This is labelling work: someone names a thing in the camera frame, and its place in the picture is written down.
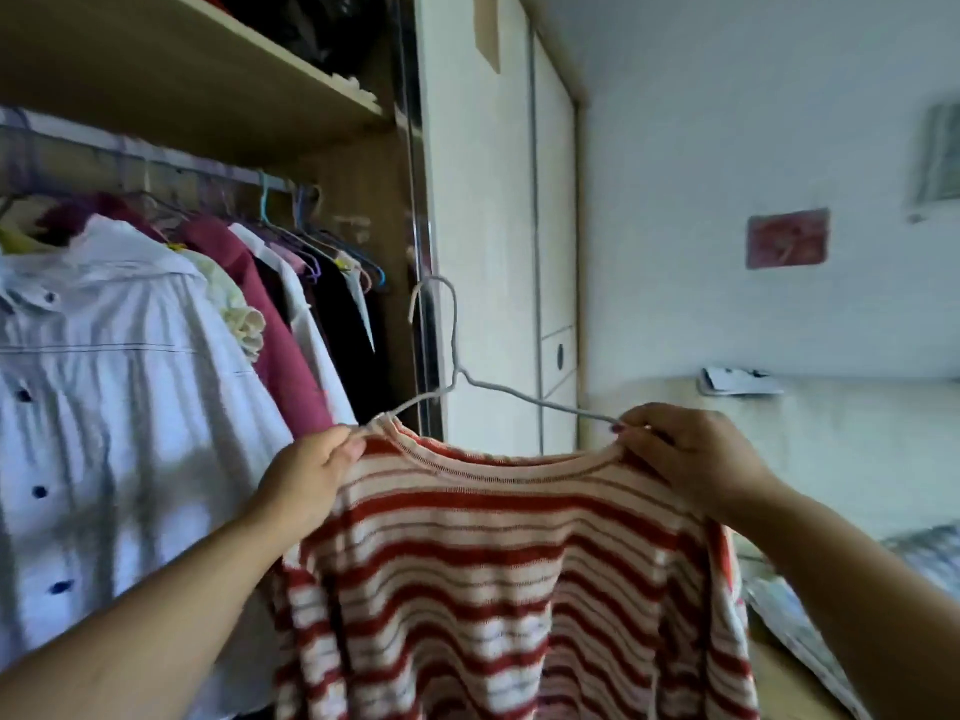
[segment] hand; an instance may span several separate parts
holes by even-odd
[[[351,427],[338,426],[280,450],[241,520],[265,527],[280,553],[320,528],[345,475],[367,448],[352,434]]]
[[[789,488],[718,411],[647,404],[627,411],[619,442],[709,517],[743,526]]]

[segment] closet rod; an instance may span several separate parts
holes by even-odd
[[[129,156],[137,159],[146,158],[150,164],[159,164],[170,166],[175,169],[184,169],[197,174],[204,174],[210,177],[217,177],[221,180],[237,181],[243,184],[252,184],[254,186],[263,186],[259,171],[253,171],[249,168],[233,167],[229,164],[222,164],[212,159],[204,159],[200,156],[177,151],[174,148],[163,148],[143,139],[135,139],[130,136],[122,136],[116,133],[103,131],[100,128],[74,123],[72,120],[59,119],[56,116],[47,116],[44,113],[35,113],[24,108],[11,109],[7,106],[0,106],[0,128],[18,129],[23,131],[23,120],[20,112],[26,116],[29,122],[30,131],[48,139],[58,139],[60,141],[69,141],[73,144],[82,144],[83,146],[96,149],[101,152],[110,152],[122,156]],[[277,177],[266,176],[266,186],[275,192],[288,192],[287,183]]]

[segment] red picture on wall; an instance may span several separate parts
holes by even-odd
[[[826,263],[830,231],[829,209],[752,216],[747,225],[747,269]]]

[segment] forearm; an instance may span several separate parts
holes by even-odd
[[[234,522],[211,533],[0,675],[0,715],[179,720],[247,598],[285,548],[256,523]]]
[[[793,490],[753,512],[744,535],[798,594],[873,717],[953,718],[960,605]]]

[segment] gray hanger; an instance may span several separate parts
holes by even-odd
[[[470,386],[476,387],[477,389],[486,389],[491,392],[502,392],[503,394],[508,394],[511,397],[516,397],[517,399],[522,399],[525,402],[530,404],[535,404],[539,407],[546,407],[547,409],[556,409],[559,412],[567,412],[570,415],[576,415],[577,417],[584,417],[588,420],[596,420],[598,422],[605,422],[608,424],[619,424],[619,419],[614,419],[611,416],[605,416],[604,414],[593,413],[592,411],[584,411],[582,409],[573,409],[571,407],[565,407],[562,404],[554,404],[551,401],[544,401],[542,399],[534,399],[533,396],[527,396],[524,393],[510,388],[509,386],[499,386],[498,384],[491,384],[486,381],[477,381],[473,376],[464,368],[462,362],[460,362],[460,344],[457,334],[457,289],[453,287],[453,283],[450,282],[446,277],[442,275],[426,275],[419,283],[416,284],[414,288],[413,295],[410,300],[410,313],[407,317],[407,321],[412,325],[414,323],[414,313],[417,308],[417,298],[420,296],[421,290],[424,289],[427,283],[430,281],[436,281],[442,283],[447,288],[450,289],[450,295],[453,297],[453,335],[450,338],[451,351],[453,353],[453,378],[450,380],[449,386],[442,386],[436,391],[430,391],[429,393],[421,394],[405,404],[400,405],[393,411],[389,411],[387,416],[391,419],[394,419],[398,414],[404,412],[410,407],[420,404],[422,401],[427,399],[438,399],[444,397],[454,389],[457,388],[457,377],[462,375],[466,380],[466,383]]]

